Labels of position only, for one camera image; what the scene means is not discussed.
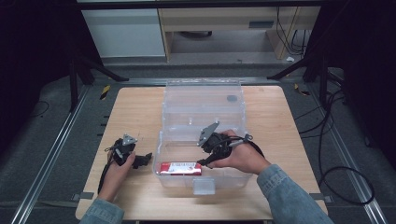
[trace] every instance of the plastic storage bin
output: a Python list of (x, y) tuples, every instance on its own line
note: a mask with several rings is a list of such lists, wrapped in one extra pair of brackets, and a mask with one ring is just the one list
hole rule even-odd
[(234, 168), (202, 167), (201, 175), (162, 175), (164, 162), (197, 162), (209, 154), (197, 146), (201, 130), (219, 122), (215, 132), (245, 128), (245, 101), (237, 79), (179, 79), (169, 81), (163, 98), (163, 127), (153, 173), (164, 187), (193, 188), (194, 194), (214, 194), (216, 188), (241, 188), (251, 175)]

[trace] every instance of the red and white package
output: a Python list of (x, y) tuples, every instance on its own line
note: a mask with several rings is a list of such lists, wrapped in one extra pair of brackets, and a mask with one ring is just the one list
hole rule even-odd
[(201, 175), (202, 166), (193, 161), (163, 162), (160, 175)]

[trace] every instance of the denim sleeve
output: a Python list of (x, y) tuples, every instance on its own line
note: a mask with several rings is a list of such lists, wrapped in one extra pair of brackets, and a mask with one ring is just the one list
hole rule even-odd
[(272, 164), (263, 170), (257, 183), (270, 204), (276, 224), (333, 223), (315, 200), (278, 165)]
[(115, 224), (121, 223), (124, 212), (115, 204), (103, 199), (95, 199), (82, 217), (80, 224)]

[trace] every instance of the person's left hand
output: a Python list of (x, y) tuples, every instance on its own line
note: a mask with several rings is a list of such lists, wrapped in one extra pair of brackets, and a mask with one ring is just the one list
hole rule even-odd
[(114, 161), (111, 162), (111, 164), (108, 167), (105, 176), (105, 181), (103, 182), (103, 186), (102, 189), (100, 190), (98, 198), (106, 200), (110, 203), (114, 201), (114, 198), (116, 197), (122, 182), (125, 180), (125, 177), (128, 175), (129, 169), (134, 163), (134, 158), (135, 158), (135, 153), (132, 152), (132, 154), (129, 155), (126, 162), (122, 166), (119, 166)]

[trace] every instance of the white wall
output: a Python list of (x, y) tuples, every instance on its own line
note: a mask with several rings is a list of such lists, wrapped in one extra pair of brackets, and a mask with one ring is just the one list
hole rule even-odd
[(82, 14), (102, 58), (165, 56), (157, 9), (83, 10)]

